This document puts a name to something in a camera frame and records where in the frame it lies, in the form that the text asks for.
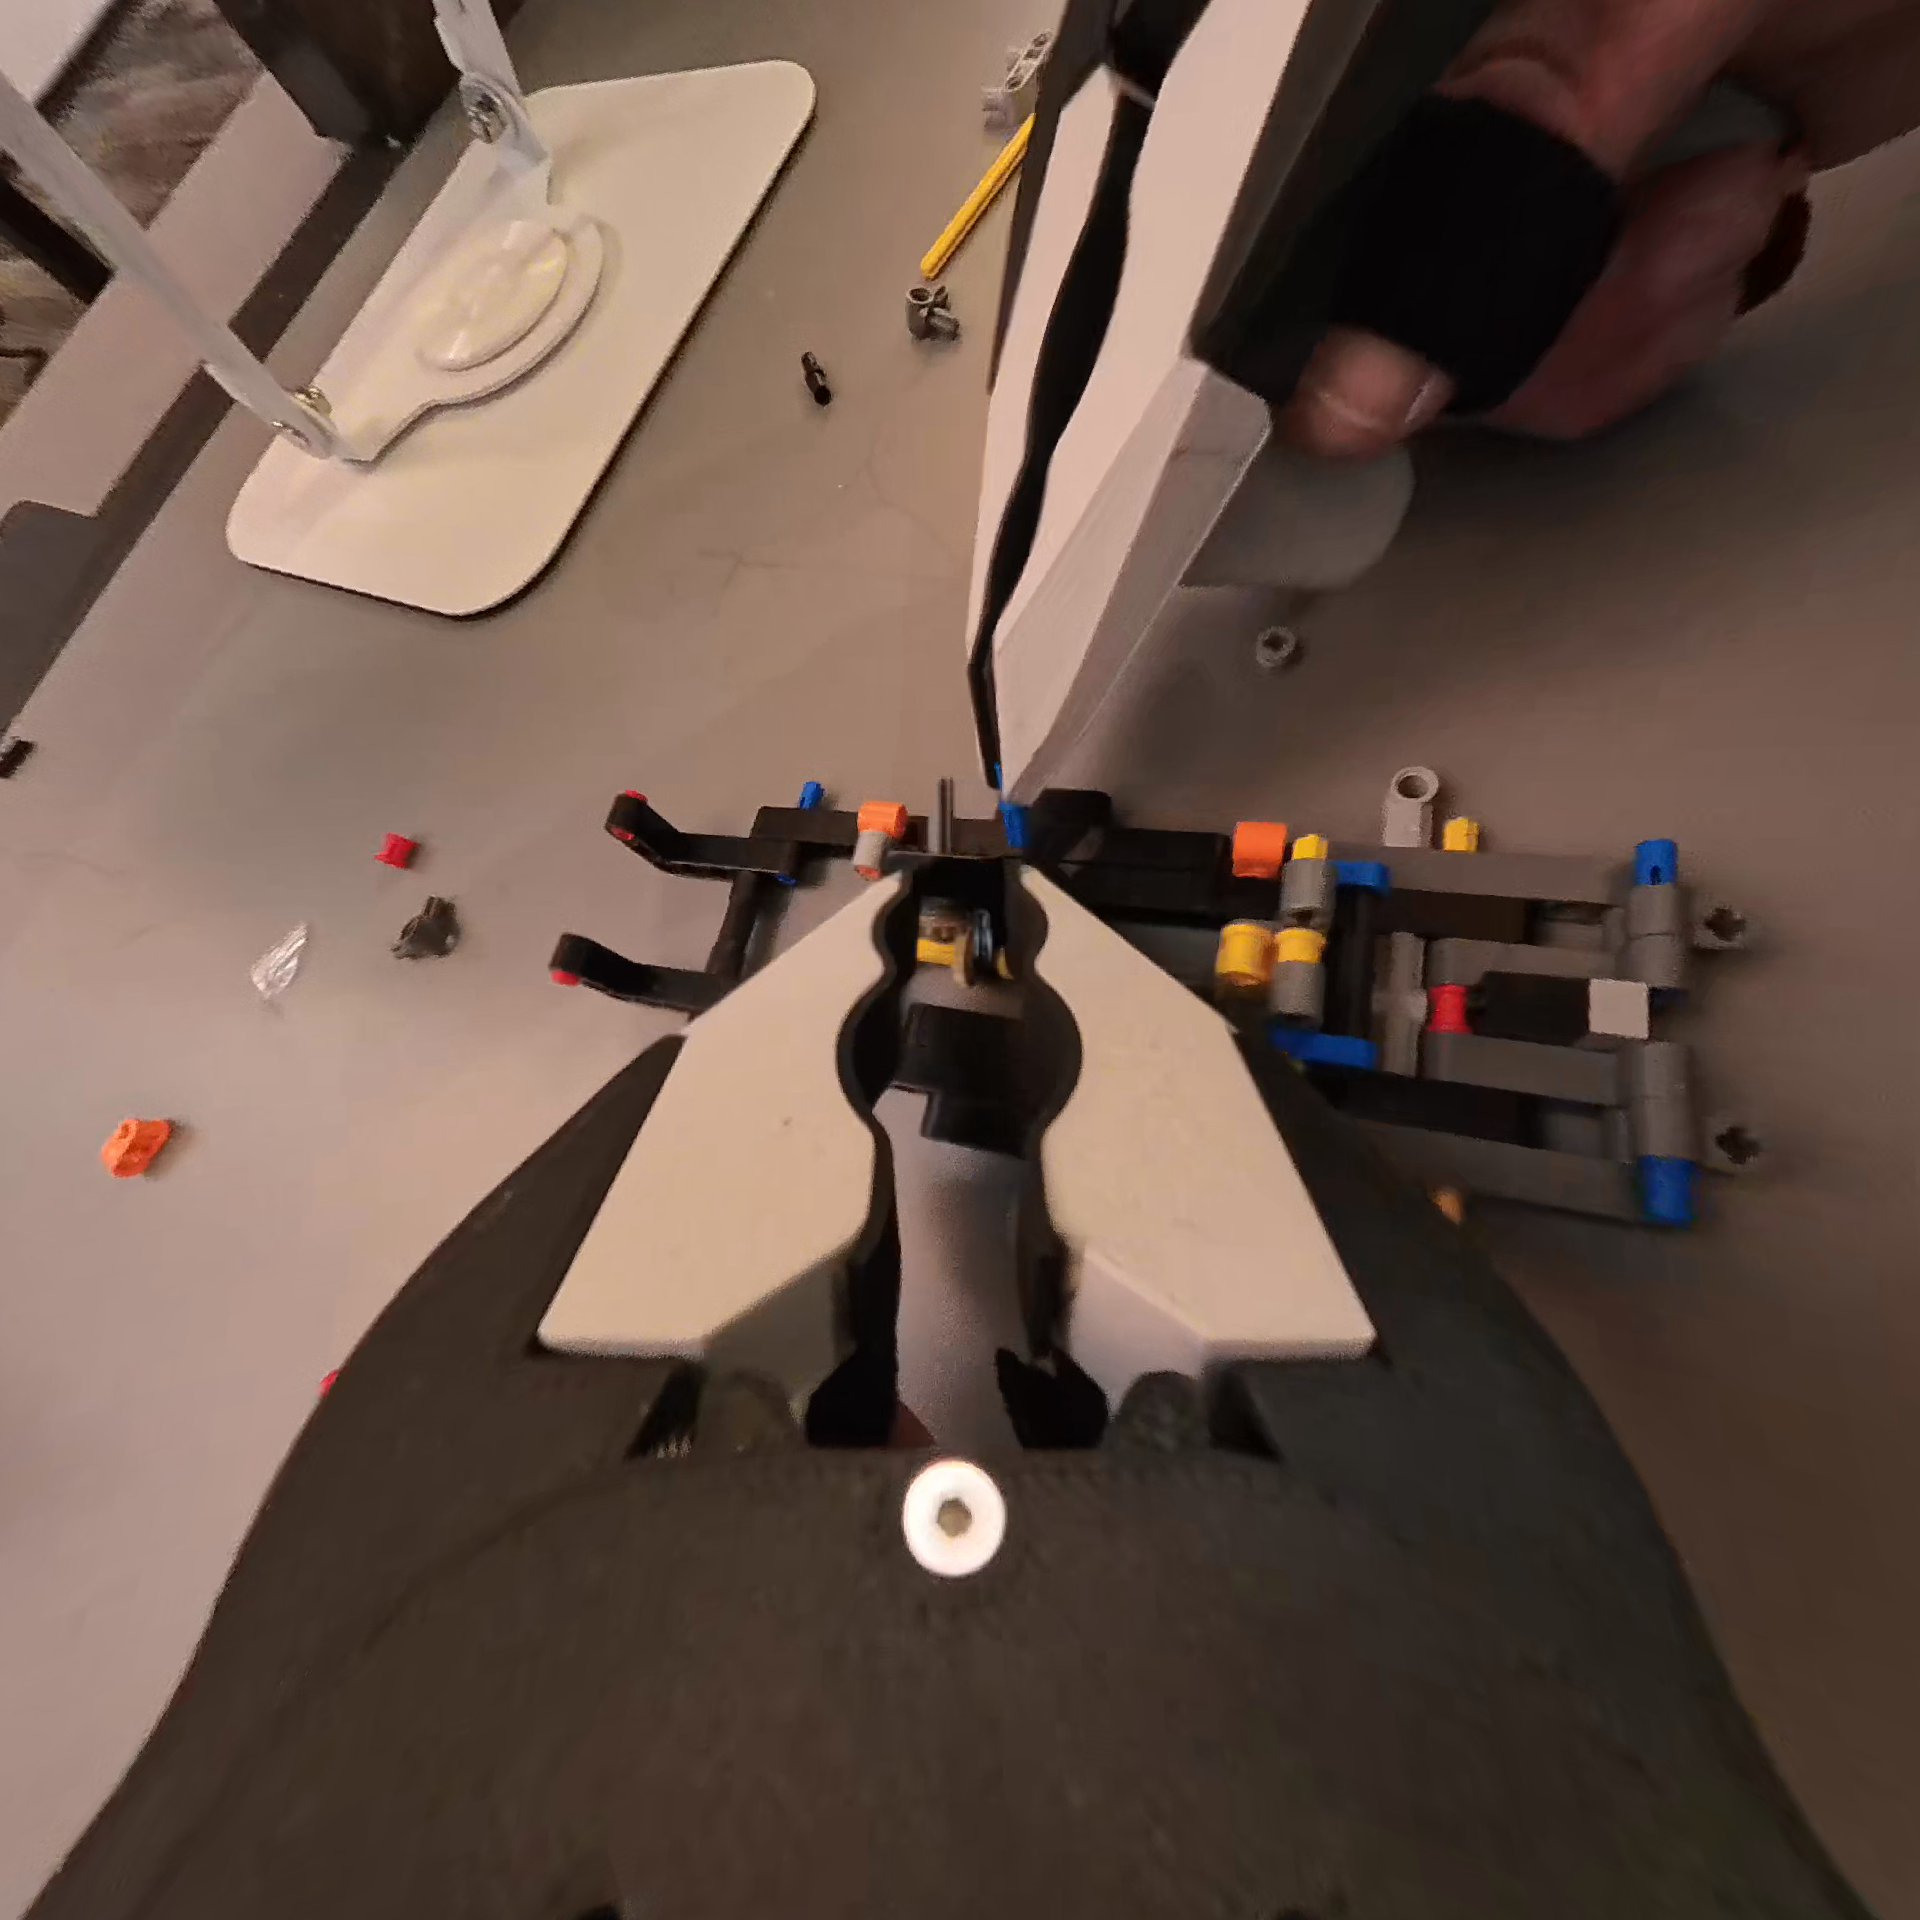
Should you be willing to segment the yellow lego axle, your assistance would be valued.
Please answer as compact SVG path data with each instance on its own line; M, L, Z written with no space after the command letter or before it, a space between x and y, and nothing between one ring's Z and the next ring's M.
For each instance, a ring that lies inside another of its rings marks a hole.
M946 264L961 254L968 242L972 227L987 219L987 212L1001 200L1006 187L1018 177L1033 133L1037 127L1037 112L1028 112L1014 133L1001 142L988 170L976 178L968 196L961 210L946 219L938 231L934 243L922 254L922 285L938 285Z

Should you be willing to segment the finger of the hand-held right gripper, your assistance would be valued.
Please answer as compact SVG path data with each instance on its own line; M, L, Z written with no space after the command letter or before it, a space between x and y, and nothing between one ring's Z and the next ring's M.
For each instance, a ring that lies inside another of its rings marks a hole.
M1281 445L1281 411L1190 358L1239 177L1274 106L1331 112L1337 170L1416 102L1488 4L1067 4L1037 92L994 326L994 483L1012 467L1014 377L1001 347L1033 219L1057 264L1054 178L1085 202L1089 161L1054 120L1110 63L1152 94L1115 310L1050 462L1037 555L999 627L1006 795L1033 795L1089 727L1177 586L1325 594L1395 542L1414 494L1408 450L1314 459Z
M1054 146L1080 146L1089 177L1077 210L1067 205L1054 178L1042 181L1036 212L1054 200L1057 264L1042 260L1042 219L1036 214L1014 292L1036 292L1037 304L1028 315L1010 310L1001 335L1014 377L1012 467L980 495L980 573L966 645L966 692L987 779L1010 779L994 666L999 627L1037 555L1050 462L1112 324L1149 120L1152 94L1102 63L1089 69L1050 127Z

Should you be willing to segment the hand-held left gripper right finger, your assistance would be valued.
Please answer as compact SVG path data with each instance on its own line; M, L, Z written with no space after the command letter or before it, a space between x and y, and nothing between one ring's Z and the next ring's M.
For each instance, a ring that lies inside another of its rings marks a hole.
M1037 1138L1065 1352L1089 1379L1360 1358L1375 1325L1236 1049L1196 991L1026 868L1036 981L1077 1037Z

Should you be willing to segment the black grey lego chassis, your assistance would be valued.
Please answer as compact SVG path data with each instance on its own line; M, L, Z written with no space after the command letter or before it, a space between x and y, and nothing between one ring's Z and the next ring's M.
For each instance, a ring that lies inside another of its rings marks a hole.
M905 1018L897 1085L923 1092L934 1138L1014 1151L1014 1011L994 999L1018 961L976 868L1036 868L1291 1060L1434 1198L1692 1227L1703 1173L1750 1166L1761 1143L1702 1115L1673 1008L1694 957L1740 945L1747 916L1697 907L1669 840L1626 863L1481 852L1466 817L1416 840L1434 804L1435 778L1404 766L1363 847L1259 819L1147 829L1102 791L1043 791L1026 804L1028 858L1006 858L999 817L957 817L950 779L929 817L833 809L807 783L740 834L679 829L626 791L604 819L612 842L664 876L728 882L708 961L656 965L561 932L547 971L702 1016L743 981L779 891L821 865L863 882L905 868L917 968L953 971L961 1005Z

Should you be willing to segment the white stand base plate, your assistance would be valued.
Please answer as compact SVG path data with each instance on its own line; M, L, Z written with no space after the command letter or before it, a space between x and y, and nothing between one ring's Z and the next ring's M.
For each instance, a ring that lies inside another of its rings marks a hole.
M315 367L371 459L274 441L242 563L444 617L570 535L816 106L801 63L538 88L544 170L471 146Z

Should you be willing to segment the person's right hand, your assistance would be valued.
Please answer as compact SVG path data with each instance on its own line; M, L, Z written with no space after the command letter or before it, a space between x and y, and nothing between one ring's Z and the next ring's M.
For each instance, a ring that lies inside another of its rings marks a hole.
M1716 79L1768 97L1790 138L1638 173ZM1779 288L1811 173L1916 127L1916 4L1498 4L1439 92L1505 106L1624 181L1603 274L1486 414L1576 441L1661 399Z

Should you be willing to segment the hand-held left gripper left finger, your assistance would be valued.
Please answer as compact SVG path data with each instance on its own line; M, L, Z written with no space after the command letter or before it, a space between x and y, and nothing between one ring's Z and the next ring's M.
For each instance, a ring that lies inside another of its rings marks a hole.
M878 922L902 882L867 882L692 1018L544 1304L541 1349L842 1365L878 1144L838 1040L888 980Z

